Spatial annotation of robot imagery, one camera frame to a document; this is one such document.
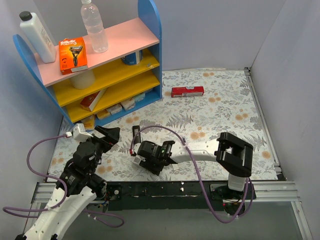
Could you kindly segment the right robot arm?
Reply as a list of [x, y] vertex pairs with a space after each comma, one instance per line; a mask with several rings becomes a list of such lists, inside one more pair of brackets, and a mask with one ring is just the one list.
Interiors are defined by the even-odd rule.
[[133, 146], [133, 163], [159, 175], [164, 167], [183, 162], [217, 162], [228, 172], [227, 195], [237, 199], [245, 192], [246, 179], [252, 175], [253, 146], [237, 136], [222, 132], [216, 140], [193, 142], [184, 146], [168, 140], [162, 145], [144, 140]]

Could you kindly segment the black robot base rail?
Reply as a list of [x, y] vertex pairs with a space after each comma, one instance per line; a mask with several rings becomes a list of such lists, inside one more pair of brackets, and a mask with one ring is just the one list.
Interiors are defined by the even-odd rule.
[[96, 211], [208, 209], [234, 214], [243, 199], [256, 194], [251, 186], [243, 191], [228, 188], [226, 181], [118, 181], [107, 184], [106, 196], [93, 201]]

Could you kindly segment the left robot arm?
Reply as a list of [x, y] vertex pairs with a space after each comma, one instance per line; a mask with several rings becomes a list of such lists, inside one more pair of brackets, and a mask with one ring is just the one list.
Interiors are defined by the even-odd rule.
[[118, 143], [121, 129], [96, 126], [95, 130], [102, 137], [86, 132], [82, 123], [63, 135], [78, 141], [78, 147], [57, 178], [46, 208], [30, 229], [16, 239], [61, 240], [90, 202], [106, 197], [107, 182], [95, 172], [101, 164], [102, 155]]

